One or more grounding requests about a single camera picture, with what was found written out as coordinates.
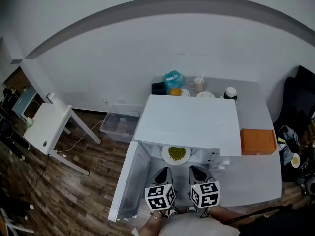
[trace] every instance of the green peas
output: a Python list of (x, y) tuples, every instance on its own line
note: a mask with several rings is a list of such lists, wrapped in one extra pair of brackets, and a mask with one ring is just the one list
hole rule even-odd
[(177, 161), (181, 160), (186, 155), (186, 150), (182, 147), (170, 147), (168, 153), (173, 160)]

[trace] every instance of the wooden floor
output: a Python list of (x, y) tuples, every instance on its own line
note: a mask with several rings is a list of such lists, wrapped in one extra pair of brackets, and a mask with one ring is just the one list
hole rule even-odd
[[(77, 114), (90, 128), (105, 117), (81, 112)], [(23, 134), (23, 122), (17, 118), (13, 121), (16, 130)], [(4, 188), (9, 190), (12, 197), (18, 198), (18, 194), (24, 194), (20, 198), (35, 205), (35, 210), (28, 212), (28, 221), (14, 216), (16, 222), (34, 229), (38, 236), (131, 235), (132, 226), (107, 221), (128, 144), (112, 141), (99, 131), (100, 125), (93, 131), (102, 140), (101, 145), (85, 136), (73, 150), (63, 153), (69, 161), (88, 169), (90, 176), (49, 158), (46, 171), (31, 195), (30, 191), (45, 168), (47, 156), (34, 148), (30, 151), (21, 148), (26, 156), (25, 162), (20, 162), (15, 155), (9, 160), (9, 149), (0, 142), (0, 171), (3, 172)], [(58, 151), (70, 149), (83, 135), (72, 120), (67, 127), (71, 135), (62, 133), (56, 146)], [(299, 208), (307, 201), (308, 197), (300, 194), (299, 187), (289, 183), (283, 184), (283, 195), (278, 200), (233, 207), (232, 210), (247, 214), (279, 204), (294, 204), (295, 208)], [(145, 209), (140, 213), (144, 217), (140, 224), (143, 224), (149, 215)]]

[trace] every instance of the plastic storage box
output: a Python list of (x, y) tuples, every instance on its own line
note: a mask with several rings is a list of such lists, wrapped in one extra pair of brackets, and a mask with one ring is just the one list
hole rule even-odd
[(130, 143), (140, 117), (108, 113), (100, 131), (115, 141)]

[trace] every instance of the orange box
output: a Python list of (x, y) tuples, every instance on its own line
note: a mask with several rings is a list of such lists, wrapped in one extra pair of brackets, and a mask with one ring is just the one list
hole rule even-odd
[(273, 130), (242, 129), (242, 155), (270, 155), (277, 149)]

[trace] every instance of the cup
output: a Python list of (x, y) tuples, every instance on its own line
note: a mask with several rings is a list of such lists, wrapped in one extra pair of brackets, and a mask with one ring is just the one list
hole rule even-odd
[(197, 77), (197, 78), (194, 78), (193, 82), (191, 82), (191, 85), (193, 85), (192, 89), (195, 92), (202, 92), (203, 91), (205, 80), (202, 79), (201, 83), (199, 84), (200, 79), (201, 79), (200, 77)]

